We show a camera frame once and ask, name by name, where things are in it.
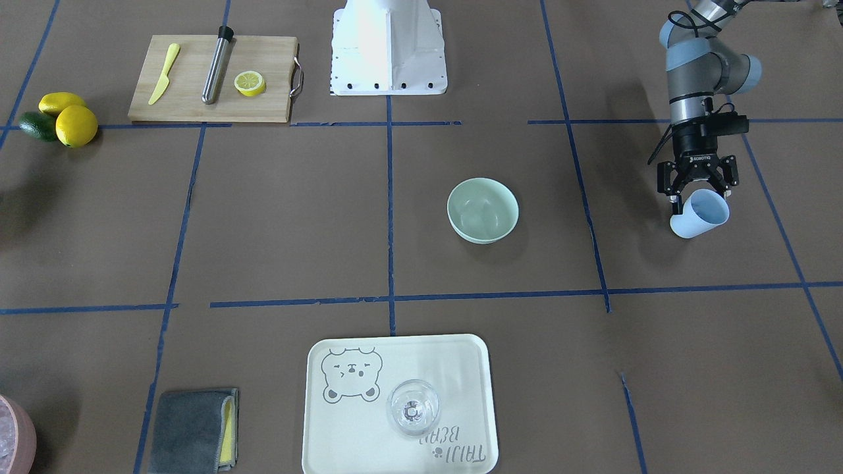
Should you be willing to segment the clear wine glass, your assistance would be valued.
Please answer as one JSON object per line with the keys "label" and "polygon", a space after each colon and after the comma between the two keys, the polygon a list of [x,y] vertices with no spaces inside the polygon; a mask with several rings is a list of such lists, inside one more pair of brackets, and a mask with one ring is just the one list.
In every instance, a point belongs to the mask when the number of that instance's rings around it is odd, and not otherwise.
{"label": "clear wine glass", "polygon": [[441,399],[431,383],[406,380],[389,394],[387,413],[401,434],[424,437],[439,422]]}

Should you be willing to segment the grey folded cloth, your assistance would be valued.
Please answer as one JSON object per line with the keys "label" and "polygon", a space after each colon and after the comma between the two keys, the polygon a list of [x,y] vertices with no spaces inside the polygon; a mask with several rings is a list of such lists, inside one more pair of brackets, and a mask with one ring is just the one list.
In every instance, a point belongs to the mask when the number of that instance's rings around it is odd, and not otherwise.
{"label": "grey folded cloth", "polygon": [[159,397],[149,473],[220,473],[238,461],[235,387],[167,391]]}

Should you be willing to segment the half lemon slice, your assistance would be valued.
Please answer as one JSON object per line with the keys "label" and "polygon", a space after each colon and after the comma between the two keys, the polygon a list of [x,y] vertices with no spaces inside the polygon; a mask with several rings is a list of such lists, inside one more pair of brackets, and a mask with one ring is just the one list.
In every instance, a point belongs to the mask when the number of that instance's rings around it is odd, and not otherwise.
{"label": "half lemon slice", "polygon": [[244,71],[235,77],[234,87],[244,97],[253,97],[265,92],[266,81],[259,72]]}

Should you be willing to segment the pink bowl with ice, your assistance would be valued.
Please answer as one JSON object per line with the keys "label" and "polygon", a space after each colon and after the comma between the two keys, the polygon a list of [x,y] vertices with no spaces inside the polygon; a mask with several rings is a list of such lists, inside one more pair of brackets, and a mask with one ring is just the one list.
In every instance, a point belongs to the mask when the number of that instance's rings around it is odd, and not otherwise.
{"label": "pink bowl with ice", "polygon": [[8,396],[2,405],[2,473],[30,473],[37,449],[33,421],[24,408]]}

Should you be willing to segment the green lime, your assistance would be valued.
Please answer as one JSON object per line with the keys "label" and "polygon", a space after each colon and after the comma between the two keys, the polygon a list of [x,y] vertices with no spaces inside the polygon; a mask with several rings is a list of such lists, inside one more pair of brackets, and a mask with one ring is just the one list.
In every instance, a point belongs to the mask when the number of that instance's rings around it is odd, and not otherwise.
{"label": "green lime", "polygon": [[53,143],[58,140],[55,132],[55,117],[44,112],[24,112],[19,117],[18,128],[28,137],[45,143]]}

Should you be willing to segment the yellow lemon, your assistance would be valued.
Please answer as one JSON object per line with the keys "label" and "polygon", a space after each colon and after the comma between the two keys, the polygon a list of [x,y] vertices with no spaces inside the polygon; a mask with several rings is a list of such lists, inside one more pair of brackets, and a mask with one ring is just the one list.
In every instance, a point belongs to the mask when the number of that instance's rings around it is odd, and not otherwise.
{"label": "yellow lemon", "polygon": [[93,111],[86,106],[70,105],[55,120],[55,135],[67,147],[84,147],[94,139],[98,126]]}
{"label": "yellow lemon", "polygon": [[87,107],[87,103],[78,94],[67,91],[57,91],[45,94],[40,99],[38,109],[42,113],[48,114],[48,116],[58,117],[61,112],[69,108],[69,106]]}

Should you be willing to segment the cream bear tray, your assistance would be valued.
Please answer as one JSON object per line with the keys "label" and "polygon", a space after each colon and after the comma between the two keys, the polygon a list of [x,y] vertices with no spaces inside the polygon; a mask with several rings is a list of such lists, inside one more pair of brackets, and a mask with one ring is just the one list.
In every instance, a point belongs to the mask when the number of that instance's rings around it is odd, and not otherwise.
{"label": "cream bear tray", "polygon": [[327,339],[310,349],[305,473],[488,473],[498,459],[478,336]]}

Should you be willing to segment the light blue plastic cup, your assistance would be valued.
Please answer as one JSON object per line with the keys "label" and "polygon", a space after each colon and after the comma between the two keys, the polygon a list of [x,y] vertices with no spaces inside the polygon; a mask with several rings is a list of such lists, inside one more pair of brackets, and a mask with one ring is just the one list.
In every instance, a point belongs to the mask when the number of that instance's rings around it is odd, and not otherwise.
{"label": "light blue plastic cup", "polygon": [[670,228],[682,239],[693,239],[728,222],[726,199],[711,190],[699,189],[684,202],[679,214],[671,216]]}

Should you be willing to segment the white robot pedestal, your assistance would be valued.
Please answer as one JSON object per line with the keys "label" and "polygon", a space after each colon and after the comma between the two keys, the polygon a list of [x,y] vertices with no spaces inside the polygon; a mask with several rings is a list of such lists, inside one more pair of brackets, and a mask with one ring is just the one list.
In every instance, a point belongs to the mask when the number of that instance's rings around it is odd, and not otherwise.
{"label": "white robot pedestal", "polygon": [[335,10],[332,25],[329,93],[447,92],[442,15],[427,1],[348,1]]}

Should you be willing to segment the green ceramic bowl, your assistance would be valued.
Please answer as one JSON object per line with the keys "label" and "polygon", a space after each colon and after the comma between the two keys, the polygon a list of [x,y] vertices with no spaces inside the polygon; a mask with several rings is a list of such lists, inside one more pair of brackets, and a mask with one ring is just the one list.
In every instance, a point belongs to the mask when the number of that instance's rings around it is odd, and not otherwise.
{"label": "green ceramic bowl", "polygon": [[449,193],[446,207],[452,230],[476,245],[502,240],[514,231],[520,216],[514,192],[486,177],[458,183]]}

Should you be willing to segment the yellow plastic knife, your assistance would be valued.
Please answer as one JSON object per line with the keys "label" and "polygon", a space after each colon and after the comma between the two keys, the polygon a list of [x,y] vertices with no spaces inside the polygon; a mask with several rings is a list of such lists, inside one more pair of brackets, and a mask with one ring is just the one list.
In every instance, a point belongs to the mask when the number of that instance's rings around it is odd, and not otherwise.
{"label": "yellow plastic knife", "polygon": [[158,102],[167,90],[169,84],[171,83],[169,73],[171,72],[172,66],[175,63],[178,54],[180,54],[180,49],[181,46],[178,43],[171,43],[169,45],[165,55],[165,62],[163,63],[161,72],[159,73],[159,78],[157,79],[153,93],[151,93],[150,99],[148,100],[148,105],[154,105]]}

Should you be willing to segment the steel muddler black tip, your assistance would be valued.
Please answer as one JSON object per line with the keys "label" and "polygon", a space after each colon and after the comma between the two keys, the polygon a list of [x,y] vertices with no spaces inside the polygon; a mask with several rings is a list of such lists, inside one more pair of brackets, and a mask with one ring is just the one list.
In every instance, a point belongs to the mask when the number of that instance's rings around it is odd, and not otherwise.
{"label": "steel muddler black tip", "polygon": [[215,104],[219,99],[233,40],[234,30],[227,25],[221,25],[217,34],[213,60],[211,60],[202,91],[202,102],[205,105]]}

